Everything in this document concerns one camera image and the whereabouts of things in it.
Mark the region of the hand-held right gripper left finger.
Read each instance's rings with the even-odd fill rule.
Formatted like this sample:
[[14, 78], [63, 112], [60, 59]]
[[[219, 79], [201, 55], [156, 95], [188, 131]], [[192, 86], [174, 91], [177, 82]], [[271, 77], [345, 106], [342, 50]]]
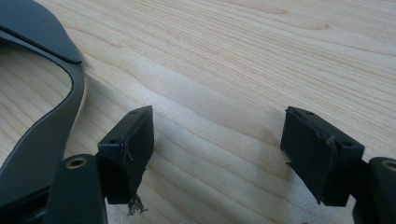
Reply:
[[98, 143], [103, 195], [109, 204], [127, 204], [129, 216], [147, 211], [137, 192], [153, 149], [151, 105], [128, 112]]

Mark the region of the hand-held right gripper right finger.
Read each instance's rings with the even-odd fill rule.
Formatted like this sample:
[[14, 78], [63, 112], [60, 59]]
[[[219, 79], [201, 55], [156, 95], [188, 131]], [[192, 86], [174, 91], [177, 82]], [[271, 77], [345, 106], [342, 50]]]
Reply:
[[313, 112], [290, 106], [281, 137], [290, 167], [319, 203], [345, 205], [364, 146]]

